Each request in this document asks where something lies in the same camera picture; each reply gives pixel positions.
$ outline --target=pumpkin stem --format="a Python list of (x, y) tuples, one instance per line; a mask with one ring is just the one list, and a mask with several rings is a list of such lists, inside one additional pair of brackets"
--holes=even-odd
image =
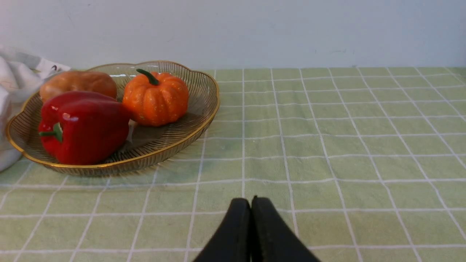
[(138, 73), (141, 73), (143, 75), (145, 75), (147, 77), (147, 79), (149, 80), (149, 83), (150, 84), (153, 84), (153, 85), (158, 85), (158, 80), (155, 78), (155, 76), (149, 72), (147, 72), (146, 70), (142, 70), (142, 69), (136, 69), (136, 71)]

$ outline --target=white towel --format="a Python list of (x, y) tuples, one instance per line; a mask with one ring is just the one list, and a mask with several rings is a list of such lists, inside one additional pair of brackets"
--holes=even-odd
[(56, 74), (71, 68), (39, 56), (0, 45), (0, 172), (21, 157), (5, 137), (9, 119), (40, 86)]

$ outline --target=gold-rimmed basket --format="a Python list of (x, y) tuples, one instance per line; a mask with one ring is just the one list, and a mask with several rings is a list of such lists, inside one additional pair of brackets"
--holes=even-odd
[(8, 122), (8, 140), (31, 161), (57, 172), (77, 176), (124, 174), (143, 170), (172, 157), (198, 139), (209, 127), (220, 107), (219, 86), (210, 75), (171, 61), (114, 63), (87, 71), (109, 74), (118, 86), (117, 100), (122, 101), (124, 87), (137, 74), (138, 68), (159, 73), (169, 72), (183, 79), (189, 89), (188, 112), (173, 124), (139, 131), (146, 142), (119, 150), (97, 165), (60, 164), (44, 150), (38, 135), (42, 107), (39, 92), (33, 94), (24, 103), (21, 112)]

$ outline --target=table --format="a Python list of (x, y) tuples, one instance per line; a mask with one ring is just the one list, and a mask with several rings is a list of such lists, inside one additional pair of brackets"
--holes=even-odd
[(0, 261), (191, 261), (255, 194), (323, 262), (464, 260), (466, 69), (206, 73), (210, 128), (143, 174), (0, 173)]

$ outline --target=bell pepper stem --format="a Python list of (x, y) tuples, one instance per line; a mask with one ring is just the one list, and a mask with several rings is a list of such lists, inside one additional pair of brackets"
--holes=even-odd
[(60, 143), (63, 143), (63, 131), (60, 123), (54, 124), (54, 130), (49, 132), (39, 132), (41, 137), (51, 137), (54, 136)]
[(150, 84), (153, 84), (153, 85), (158, 85), (158, 80), (155, 78), (155, 76), (149, 72), (147, 72), (146, 70), (142, 70), (142, 69), (136, 69), (136, 71), (138, 73), (141, 73), (143, 75), (145, 75), (147, 77), (147, 79), (149, 80), (149, 83)]

